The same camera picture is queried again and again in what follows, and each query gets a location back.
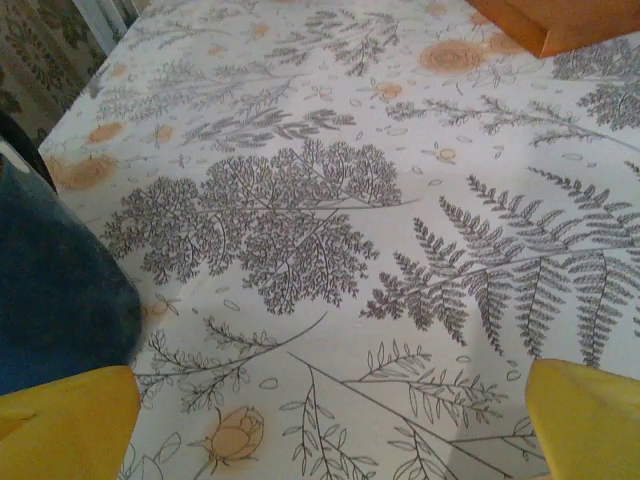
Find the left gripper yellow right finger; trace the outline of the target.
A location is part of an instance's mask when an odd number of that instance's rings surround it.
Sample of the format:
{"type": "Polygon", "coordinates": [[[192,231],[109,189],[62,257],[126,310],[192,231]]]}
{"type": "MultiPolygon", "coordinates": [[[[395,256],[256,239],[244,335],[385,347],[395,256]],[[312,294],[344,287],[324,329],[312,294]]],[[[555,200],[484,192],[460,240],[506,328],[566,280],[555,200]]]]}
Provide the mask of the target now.
{"type": "Polygon", "coordinates": [[[586,365],[533,362],[525,389],[549,479],[639,477],[639,381],[586,365]]]}

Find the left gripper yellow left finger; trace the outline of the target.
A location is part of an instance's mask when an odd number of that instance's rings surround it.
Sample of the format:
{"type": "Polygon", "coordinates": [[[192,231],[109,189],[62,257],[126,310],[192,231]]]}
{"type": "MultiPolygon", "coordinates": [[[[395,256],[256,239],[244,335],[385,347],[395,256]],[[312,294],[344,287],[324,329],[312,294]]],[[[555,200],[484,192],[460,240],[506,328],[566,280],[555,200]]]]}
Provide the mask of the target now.
{"type": "Polygon", "coordinates": [[[137,384],[127,366],[3,395],[1,477],[114,480],[139,411],[137,384]]]}

